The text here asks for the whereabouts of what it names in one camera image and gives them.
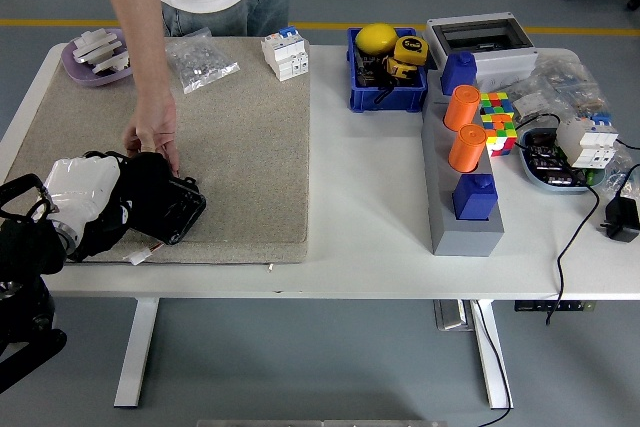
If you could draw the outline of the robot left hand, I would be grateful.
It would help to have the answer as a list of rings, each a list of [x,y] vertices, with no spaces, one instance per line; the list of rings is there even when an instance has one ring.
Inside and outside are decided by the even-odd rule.
[[[63,158],[53,164],[44,183],[53,205],[47,218],[68,253],[81,244],[86,225],[107,208],[121,164],[114,155]]]

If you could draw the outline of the person's right hand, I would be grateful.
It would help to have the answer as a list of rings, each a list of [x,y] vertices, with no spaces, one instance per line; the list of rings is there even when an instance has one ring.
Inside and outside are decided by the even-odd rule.
[[[157,99],[142,98],[123,132],[123,144],[129,157],[142,152],[161,154],[172,173],[179,175],[180,161],[176,145],[176,103],[171,94]]]

